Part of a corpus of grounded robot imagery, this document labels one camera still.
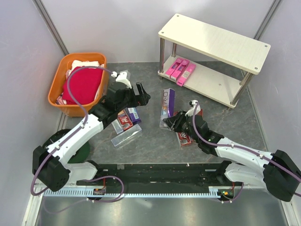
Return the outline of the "holographic purple toothpaste box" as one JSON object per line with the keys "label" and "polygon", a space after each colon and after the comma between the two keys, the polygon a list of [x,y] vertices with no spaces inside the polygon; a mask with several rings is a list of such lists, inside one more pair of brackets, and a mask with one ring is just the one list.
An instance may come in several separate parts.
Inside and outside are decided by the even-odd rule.
{"label": "holographic purple toothpaste box", "polygon": [[164,119],[172,117],[174,115],[174,103],[175,103],[175,90],[168,88],[162,92],[161,100],[161,115],[160,115],[160,128],[167,128],[167,125],[163,122]]}

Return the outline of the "pink toothpaste box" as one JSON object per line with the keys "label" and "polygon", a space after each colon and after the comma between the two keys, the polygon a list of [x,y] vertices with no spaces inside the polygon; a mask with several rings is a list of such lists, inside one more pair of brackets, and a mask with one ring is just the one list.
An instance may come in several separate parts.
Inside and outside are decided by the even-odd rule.
{"label": "pink toothpaste box", "polygon": [[176,84],[179,86],[183,86],[184,83],[186,82],[186,80],[189,78],[189,76],[194,72],[195,68],[196,68],[196,65],[193,63],[190,63],[187,66],[187,68],[184,70],[182,75],[179,77]]}
{"label": "pink toothpaste box", "polygon": [[177,81],[178,78],[181,76],[181,74],[184,72],[186,67],[189,65],[189,60],[183,60],[179,66],[176,68],[176,70],[172,73],[171,79],[174,81]]}
{"label": "pink toothpaste box", "polygon": [[168,70],[165,72],[165,75],[167,78],[170,78],[173,72],[176,70],[176,68],[182,63],[182,58],[177,58],[172,65],[168,68]]}

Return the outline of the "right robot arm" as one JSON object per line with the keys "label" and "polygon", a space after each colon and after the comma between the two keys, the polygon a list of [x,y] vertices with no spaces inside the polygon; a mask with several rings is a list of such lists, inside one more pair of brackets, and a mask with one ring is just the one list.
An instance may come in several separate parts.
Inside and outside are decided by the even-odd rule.
{"label": "right robot arm", "polygon": [[301,171],[290,156],[281,150],[275,153],[256,150],[231,141],[209,129],[201,115],[180,111],[163,119],[170,130],[184,132],[193,138],[206,154],[230,160],[226,169],[216,172],[220,185],[241,182],[265,188],[274,197],[289,202],[301,182]]}

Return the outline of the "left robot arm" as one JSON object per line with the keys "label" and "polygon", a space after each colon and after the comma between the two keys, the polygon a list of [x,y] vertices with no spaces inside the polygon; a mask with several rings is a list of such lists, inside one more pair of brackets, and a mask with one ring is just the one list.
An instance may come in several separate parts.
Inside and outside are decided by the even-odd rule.
{"label": "left robot arm", "polygon": [[69,160],[90,138],[116,120],[119,112],[148,104],[150,95],[140,82],[136,86],[138,94],[122,82],[113,82],[107,94],[77,126],[48,147],[36,147],[32,160],[34,179],[39,179],[53,192],[71,181],[88,180],[93,185],[99,185],[103,181],[103,173],[97,170],[95,164],[88,161],[69,164]]}

